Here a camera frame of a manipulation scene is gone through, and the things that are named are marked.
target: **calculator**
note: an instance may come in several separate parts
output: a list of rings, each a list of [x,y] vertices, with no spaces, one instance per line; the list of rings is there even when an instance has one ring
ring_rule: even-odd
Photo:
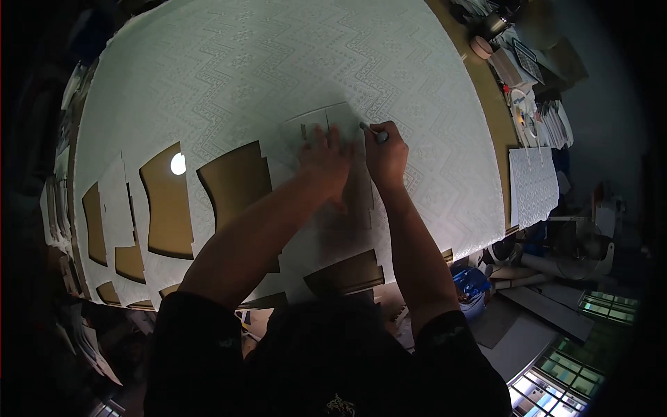
[[[544,78],[542,78],[542,74],[540,73],[535,53],[516,38],[512,38],[512,42],[514,43],[514,53],[516,53],[516,57],[519,59],[521,68],[526,70],[534,79],[544,84]]]

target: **right hand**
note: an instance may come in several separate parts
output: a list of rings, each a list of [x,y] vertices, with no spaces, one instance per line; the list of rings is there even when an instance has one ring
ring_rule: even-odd
[[[403,141],[396,124],[386,121],[370,125],[376,132],[385,131],[387,141],[378,144],[373,132],[364,130],[366,137],[366,166],[380,194],[404,191],[403,174],[408,163],[408,145]]]

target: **paper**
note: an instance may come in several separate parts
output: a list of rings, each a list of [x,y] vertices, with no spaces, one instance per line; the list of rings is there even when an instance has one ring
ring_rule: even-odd
[[[543,165],[540,163],[540,150],[536,147],[510,149],[512,224],[516,213],[522,229],[546,220],[558,205],[560,194],[551,149],[544,147],[542,153]]]
[[[133,19],[100,57],[75,155],[79,250],[87,252],[81,198],[122,152],[147,292],[158,308],[158,291],[179,283],[191,261],[147,251],[138,169],[181,142],[198,252],[215,220],[196,170],[260,140],[275,188],[297,167],[279,146],[280,125],[342,102],[367,123],[396,122],[411,149],[405,185],[441,251],[451,248],[458,259],[504,237],[486,118],[454,44],[423,1],[171,0]],[[372,230],[303,230],[290,241],[276,282],[291,302],[307,295],[302,278],[313,268],[373,248],[387,282],[394,279],[386,211],[376,193],[372,203]],[[324,253],[340,242],[354,245]],[[94,267],[82,263],[88,280]]]
[[[120,153],[102,175],[97,187],[107,251],[134,246],[134,225],[125,182],[125,164]]]

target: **person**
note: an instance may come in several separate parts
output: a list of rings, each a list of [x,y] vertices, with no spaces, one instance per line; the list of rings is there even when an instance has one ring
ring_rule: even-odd
[[[447,263],[403,185],[408,147],[392,121],[370,127],[388,134],[378,144],[364,132],[366,165],[387,209],[415,352],[385,330],[372,302],[340,296],[272,316],[242,358],[234,310],[319,206],[345,212],[353,149],[340,144],[337,127],[328,136],[317,127],[296,174],[216,232],[162,301],[146,416],[510,415],[505,382],[475,343]]]

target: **ceiling light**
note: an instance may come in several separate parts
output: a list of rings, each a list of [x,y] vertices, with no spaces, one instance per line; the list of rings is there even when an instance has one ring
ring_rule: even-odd
[[[171,158],[171,172],[176,175],[185,172],[185,156],[182,153],[179,152]]]

